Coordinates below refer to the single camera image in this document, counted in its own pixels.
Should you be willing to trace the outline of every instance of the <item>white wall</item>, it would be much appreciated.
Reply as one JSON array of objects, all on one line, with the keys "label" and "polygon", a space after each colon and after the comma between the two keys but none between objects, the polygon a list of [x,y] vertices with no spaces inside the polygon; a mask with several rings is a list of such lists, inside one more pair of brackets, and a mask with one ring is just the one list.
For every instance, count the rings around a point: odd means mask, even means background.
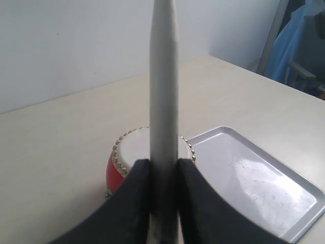
[{"label": "white wall", "polygon": [[[148,70],[153,0],[2,0],[0,113]],[[176,0],[180,60],[247,67],[279,0]]]}]

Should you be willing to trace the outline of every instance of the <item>gold studs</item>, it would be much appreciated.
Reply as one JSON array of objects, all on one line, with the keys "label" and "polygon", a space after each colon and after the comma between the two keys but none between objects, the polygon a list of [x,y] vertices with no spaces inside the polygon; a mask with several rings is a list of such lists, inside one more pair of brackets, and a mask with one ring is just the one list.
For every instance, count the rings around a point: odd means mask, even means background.
[{"label": "gold studs", "polygon": [[121,172],[122,172],[122,174],[126,175],[126,168],[125,167],[122,167],[121,168]]}]

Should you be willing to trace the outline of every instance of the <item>blue cloth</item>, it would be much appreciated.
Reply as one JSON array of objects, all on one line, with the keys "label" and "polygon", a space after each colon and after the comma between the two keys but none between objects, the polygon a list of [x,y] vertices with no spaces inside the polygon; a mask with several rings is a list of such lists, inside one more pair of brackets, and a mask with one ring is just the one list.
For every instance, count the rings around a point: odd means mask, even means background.
[{"label": "blue cloth", "polygon": [[264,76],[284,84],[287,83],[289,73],[287,63],[293,60],[298,51],[305,22],[304,17],[314,16],[323,10],[325,10],[324,0],[306,0],[305,5],[291,14],[290,22],[273,45]]}]

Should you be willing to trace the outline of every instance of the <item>silver tray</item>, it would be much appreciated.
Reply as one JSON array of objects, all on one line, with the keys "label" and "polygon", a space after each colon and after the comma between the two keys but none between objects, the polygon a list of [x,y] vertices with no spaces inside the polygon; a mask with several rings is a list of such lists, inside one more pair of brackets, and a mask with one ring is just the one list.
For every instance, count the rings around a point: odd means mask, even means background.
[{"label": "silver tray", "polygon": [[215,191],[276,236],[295,243],[324,213],[319,187],[233,129],[218,127],[188,142]]}]

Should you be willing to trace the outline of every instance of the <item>white rod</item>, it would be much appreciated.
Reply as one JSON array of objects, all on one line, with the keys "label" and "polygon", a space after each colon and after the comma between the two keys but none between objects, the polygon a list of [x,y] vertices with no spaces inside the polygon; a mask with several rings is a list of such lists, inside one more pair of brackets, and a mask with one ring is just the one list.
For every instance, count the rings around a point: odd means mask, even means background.
[{"label": "white rod", "polygon": [[174,0],[155,0],[150,37],[150,243],[177,243],[178,41]]},{"label": "white rod", "polygon": [[258,67],[256,70],[256,73],[258,73],[259,75],[264,75],[264,71],[266,69],[266,65],[267,65],[269,57],[271,55],[273,44],[274,44],[275,39],[277,38],[278,32],[280,30],[281,23],[283,21],[283,17],[284,17],[288,2],[289,2],[289,0],[280,0],[280,3],[276,10],[269,35],[266,40],[265,47],[263,49],[263,53],[262,53],[261,59],[259,60]]}]

